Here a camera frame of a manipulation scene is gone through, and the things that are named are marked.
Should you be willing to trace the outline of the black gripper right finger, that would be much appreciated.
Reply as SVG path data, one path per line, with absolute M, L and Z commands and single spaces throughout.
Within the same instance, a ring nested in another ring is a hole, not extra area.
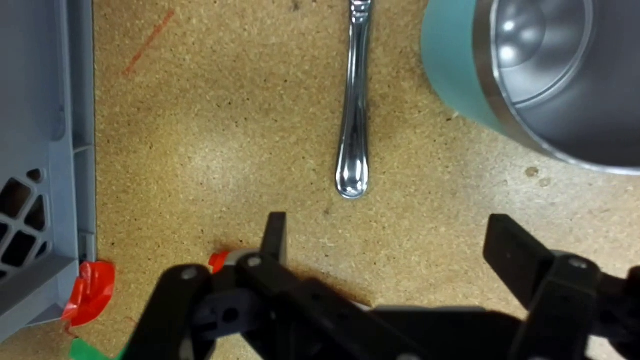
M 492 215 L 483 255 L 512 296 L 527 310 L 532 310 L 539 291 L 556 261 L 554 253 L 508 215 Z

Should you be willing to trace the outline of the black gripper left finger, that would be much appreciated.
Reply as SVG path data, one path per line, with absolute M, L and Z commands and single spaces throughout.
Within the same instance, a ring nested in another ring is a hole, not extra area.
M 270 213 L 260 244 L 260 255 L 283 262 L 287 259 L 287 215 Z

